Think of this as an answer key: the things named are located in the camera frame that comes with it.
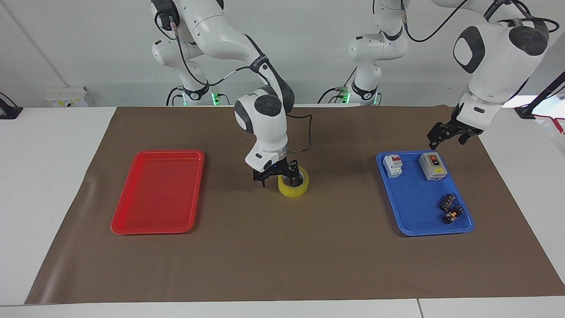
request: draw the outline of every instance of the black clamp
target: black clamp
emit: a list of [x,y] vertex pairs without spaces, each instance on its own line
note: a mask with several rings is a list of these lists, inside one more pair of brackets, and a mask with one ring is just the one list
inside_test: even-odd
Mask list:
[[461,107],[457,105],[451,114],[451,120],[449,122],[445,124],[438,122],[429,131],[427,136],[431,150],[436,150],[437,146],[439,146],[442,141],[451,139],[457,135],[461,135],[459,137],[459,143],[465,145],[467,140],[483,133],[483,130],[464,124],[456,119]]
[[249,66],[249,69],[253,71],[253,73],[257,73],[259,72],[259,69],[261,68],[261,65],[268,63],[269,62],[269,58],[265,55],[262,54],[256,58],[253,63],[251,63],[251,65]]
[[285,157],[266,168],[263,172],[253,170],[253,181],[260,181],[263,188],[265,188],[265,180],[273,175],[283,175],[288,177],[290,186],[292,187],[298,187],[302,184],[300,171],[298,170],[298,161],[296,160],[288,162]]
[[355,94],[361,96],[361,99],[364,100],[364,101],[370,100],[373,97],[373,95],[375,95],[375,93],[377,92],[377,88],[379,88],[378,85],[377,85],[377,87],[375,87],[374,89],[372,89],[370,91],[365,91],[364,89],[361,89],[357,85],[355,85],[355,81],[351,82],[351,89],[353,90],[353,92],[355,92]]
[[191,91],[190,89],[183,88],[184,93],[193,101],[199,101],[202,99],[202,96],[206,94],[210,90],[210,85],[206,83],[204,87],[197,91]]

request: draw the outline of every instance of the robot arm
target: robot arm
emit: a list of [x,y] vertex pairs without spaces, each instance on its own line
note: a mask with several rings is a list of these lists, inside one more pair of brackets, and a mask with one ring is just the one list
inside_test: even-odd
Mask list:
[[[432,1],[445,7],[458,5],[453,0]],[[530,17],[511,2],[470,0],[462,8],[482,14],[491,23],[468,27],[455,43],[453,56],[471,74],[471,80],[451,120],[436,123],[428,133],[431,149],[457,135],[465,144],[481,134],[531,76],[547,49],[545,23],[529,21]]]
[[[197,46],[189,43],[180,42],[183,50],[187,52],[188,59],[202,55],[202,51]],[[210,86],[202,85],[206,82],[206,74],[204,68],[195,61],[187,61],[186,65],[190,67],[192,75],[188,72],[182,62],[179,46],[176,41],[157,41],[153,44],[153,57],[164,66],[168,66],[177,71],[182,82],[182,95],[188,105],[209,105],[211,99],[207,93]]]
[[[175,31],[175,35],[178,33],[177,41],[188,43],[190,47],[186,51],[189,52],[189,57],[201,53],[218,59],[243,61],[261,78],[264,86],[240,97],[234,106],[237,123],[257,137],[257,142],[245,161],[255,170],[254,178],[258,181],[264,181],[270,175],[276,174],[296,177],[298,167],[286,162],[288,137],[285,114],[292,110],[294,93],[251,37],[240,33],[229,23],[223,12],[223,1],[152,0],[151,2],[154,12],[160,14],[163,28]],[[160,56],[164,56],[165,47],[162,46]],[[174,57],[170,60],[171,62],[165,65],[176,69],[183,78],[184,84],[191,82],[190,78],[198,77],[190,74],[190,78],[186,76],[186,67],[182,58]],[[188,63],[186,66],[198,67]],[[208,82],[205,84],[200,85],[200,88],[209,86]]]
[[403,30],[400,0],[379,0],[375,6],[378,33],[364,34],[349,42],[349,56],[357,64],[355,78],[347,83],[350,102],[374,103],[381,68],[377,61],[401,58],[408,51],[408,38]]

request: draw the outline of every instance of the white power outlet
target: white power outlet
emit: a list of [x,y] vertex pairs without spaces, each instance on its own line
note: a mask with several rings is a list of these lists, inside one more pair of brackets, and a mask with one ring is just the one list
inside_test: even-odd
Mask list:
[[85,87],[51,89],[45,100],[51,107],[90,107],[94,102]]

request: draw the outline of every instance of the table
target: table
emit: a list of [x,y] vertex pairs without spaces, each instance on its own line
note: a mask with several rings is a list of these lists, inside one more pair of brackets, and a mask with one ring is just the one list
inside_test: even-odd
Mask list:
[[[26,109],[15,121],[0,122],[0,185],[9,189],[0,201],[0,303],[23,304],[50,243],[70,206],[114,108]],[[565,180],[565,158],[535,121],[519,120],[513,110],[503,109],[481,140],[503,180],[524,213],[560,278],[565,281],[562,245],[565,220],[560,211],[565,197],[559,182]],[[537,189],[537,195],[530,195]],[[45,211],[42,215],[32,213]],[[347,312],[348,316],[427,317],[459,316],[463,310],[477,316],[481,309],[500,316],[524,317],[532,313],[556,316],[563,312],[565,297],[515,299],[405,299],[364,302],[267,302],[182,304],[84,304],[2,307],[2,316],[53,316],[93,312],[157,312],[179,315],[223,310],[231,316],[257,316],[265,311],[282,316],[310,317]]]

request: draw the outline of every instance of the black cable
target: black cable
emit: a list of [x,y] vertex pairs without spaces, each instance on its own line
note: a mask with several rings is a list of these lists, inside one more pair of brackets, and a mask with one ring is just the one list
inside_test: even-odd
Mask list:
[[[183,64],[184,64],[184,67],[185,67],[186,70],[188,71],[188,74],[190,74],[191,77],[192,77],[196,82],[198,82],[198,83],[201,84],[201,85],[208,86],[208,87],[216,86],[216,85],[220,84],[221,82],[225,81],[226,78],[230,77],[230,76],[231,76],[232,74],[234,74],[235,72],[239,72],[239,71],[245,70],[245,69],[251,69],[251,67],[249,67],[249,66],[242,66],[242,67],[240,67],[240,68],[236,68],[235,71],[233,71],[233,72],[231,72],[230,74],[224,76],[222,79],[220,79],[220,80],[217,81],[216,83],[210,84],[210,82],[208,82],[208,80],[206,80],[206,83],[204,83],[204,82],[200,81],[199,79],[197,79],[196,76],[194,76],[194,74],[192,74],[192,72],[191,72],[191,70],[190,70],[190,67],[188,67],[188,65],[186,64],[186,59],[184,58],[184,53],[182,52],[182,46],[180,45],[180,40],[177,38],[176,41],[177,41],[177,44],[179,45],[180,57],[181,57],[181,59],[182,59],[182,62],[183,62]],[[259,74],[265,81],[268,82],[268,80],[267,80],[262,74],[260,74],[260,73],[257,73],[257,74]]]
[[334,98],[335,98],[336,100],[335,100],[333,103],[334,103],[334,104],[337,103],[337,100],[338,100],[340,97],[341,97],[341,95],[339,95],[339,94],[338,94],[338,95],[335,95],[334,97],[332,97],[332,98],[329,99],[328,104],[331,104],[331,103],[332,103],[332,99],[334,99]]
[[159,17],[159,14],[164,13],[164,12],[166,12],[166,11],[165,11],[165,10],[161,10],[161,11],[158,11],[158,12],[155,14],[155,26],[156,26],[156,27],[159,29],[159,31],[161,31],[161,33],[162,33],[164,36],[166,36],[169,40],[173,40],[173,41],[174,41],[175,38],[174,38],[174,37],[170,37],[168,34],[166,34],[165,31],[163,31],[163,29],[161,29],[161,27],[160,27],[159,24],[157,23],[157,18]]
[[526,15],[526,14],[530,14],[530,15],[531,15],[531,14],[532,14],[532,13],[530,12],[528,6],[525,5],[524,2],[522,2],[522,1],[520,1],[520,0],[512,0],[512,2],[514,3],[514,5],[515,5],[516,7],[518,7],[518,9],[519,9],[520,11],[522,11],[522,13],[523,13],[524,15]]
[[349,80],[351,79],[351,77],[353,76],[353,74],[355,73],[356,70],[357,70],[357,66],[355,66],[355,68],[353,69],[353,72],[351,72],[351,74],[349,75],[349,77],[348,77],[347,80],[345,81],[344,86],[347,85],[347,82],[349,82]]
[[549,22],[551,24],[553,24],[555,26],[554,29],[548,30],[549,33],[555,32],[557,30],[559,30],[560,25],[559,23],[557,23],[557,21],[555,20],[551,20],[548,18],[539,18],[537,16],[533,16],[530,9],[528,8],[528,6],[526,6],[524,4],[524,2],[520,1],[520,0],[511,0],[512,3],[518,8],[518,10],[520,10],[520,12],[522,12],[522,14],[525,16],[525,18],[520,19],[521,21],[542,21],[542,22]]
[[[418,40],[418,39],[415,39],[415,38],[412,37],[412,35],[408,31],[408,19],[406,19],[406,21],[403,22],[404,23],[404,29],[406,30],[406,35],[408,35],[408,37],[412,41],[417,42],[417,43],[422,43],[422,42],[428,41],[430,38],[432,38],[434,35],[436,35],[436,33],[439,32],[439,30],[441,28],[444,27],[444,25],[455,15],[455,13],[457,13],[457,11],[459,11],[459,9],[461,9],[461,7],[463,7],[463,5],[465,3],[467,3],[467,1],[469,1],[469,0],[463,0],[463,2],[461,2],[461,4],[459,4],[459,6],[457,6],[457,8],[455,8],[455,10],[453,10],[453,12],[447,17],[447,19],[445,19],[444,22],[442,24],[440,24],[440,26],[437,27],[437,29],[432,34],[430,34],[427,38],[424,38],[422,40]],[[404,7],[404,0],[400,0],[400,8],[401,8],[402,11],[406,12],[406,9]]]
[[168,105],[169,105],[169,102],[171,101],[171,96],[173,95],[173,93],[174,93],[175,91],[179,91],[179,87],[178,87],[178,86],[175,87],[175,88],[173,88],[173,89],[169,92],[169,95],[167,96],[167,103],[165,104],[165,106],[168,106]]
[[177,98],[177,97],[183,97],[183,96],[182,96],[181,94],[175,95],[175,96],[173,97],[173,100],[171,101],[171,106],[174,106],[174,105],[175,105],[175,98]]
[[16,103],[14,103],[14,101],[13,101],[11,98],[9,98],[8,96],[6,96],[6,94],[4,94],[4,93],[2,93],[2,92],[0,92],[0,94],[1,94],[2,96],[4,96],[6,99],[8,99],[8,100],[10,101],[10,103],[12,103],[14,106],[16,106],[16,107],[18,106]]
[[563,86],[563,87],[559,88],[559,90],[557,90],[557,91],[556,91],[556,92],[554,92],[553,94],[551,94],[551,95],[547,96],[547,97],[546,97],[545,99],[548,99],[548,98],[552,98],[553,96],[555,96],[555,95],[557,95],[557,94],[561,93],[561,91],[562,91],[562,90],[563,90],[564,88],[565,88],[565,86]]
[[182,62],[183,62],[183,64],[184,64],[184,67],[185,67],[186,70],[188,71],[188,74],[190,74],[190,75],[192,76],[192,78],[193,78],[196,82],[198,82],[199,84],[204,85],[204,86],[210,86],[208,80],[206,80],[206,83],[204,83],[204,82],[200,81],[199,79],[197,79],[196,76],[194,76],[194,74],[192,74],[192,71],[190,70],[190,67],[188,67],[188,65],[186,64],[186,60],[184,59],[184,53],[182,52],[182,46],[180,45],[180,39],[177,38],[176,41],[177,41],[177,44],[179,45],[180,57],[181,57],[181,59],[182,59]]
[[325,91],[325,92],[321,95],[320,99],[318,100],[318,102],[317,102],[316,104],[321,103],[322,99],[324,99],[324,97],[325,97],[329,92],[331,92],[331,91],[337,91],[337,88],[334,87],[334,88],[330,88],[329,90]]
[[290,114],[286,114],[286,116],[290,117],[290,118],[295,118],[295,119],[303,119],[303,118],[309,118],[310,119],[309,123],[308,123],[308,148],[289,151],[288,154],[310,150],[310,148],[312,147],[312,114],[305,115],[305,116],[293,116],[293,115],[290,115]]
[[526,83],[529,81],[529,78],[526,79],[526,81],[524,83],[522,83],[522,85],[520,86],[520,88],[518,88],[518,90],[516,91],[516,93],[514,93],[514,95],[512,95],[512,97],[510,97],[509,100],[511,100],[512,98],[516,97],[524,88],[524,86],[526,86]]
[[229,102],[229,98],[226,94],[218,94],[218,96],[224,96],[225,99],[228,101],[228,105],[231,105],[232,103]]
[[555,32],[555,31],[559,30],[559,28],[561,27],[561,25],[559,25],[559,23],[557,23],[557,21],[551,20],[551,19],[548,19],[548,18],[538,18],[538,17],[536,17],[536,16],[531,16],[531,17],[528,17],[528,18],[520,19],[520,20],[522,20],[522,21],[542,21],[542,22],[549,22],[549,23],[551,23],[551,24],[553,24],[553,25],[555,26],[555,28],[553,28],[553,29],[551,29],[551,30],[548,30],[549,33],[553,33],[553,32]]
[[[559,88],[557,91],[553,92],[551,95],[545,97],[543,100],[547,100],[547,99],[552,98],[553,96],[555,96],[555,95],[561,93],[561,91],[564,90],[564,89],[565,89],[565,85],[564,85],[563,87]],[[518,106],[518,107],[526,107],[526,106],[528,106],[528,105],[529,105],[529,104],[524,104],[524,105]]]

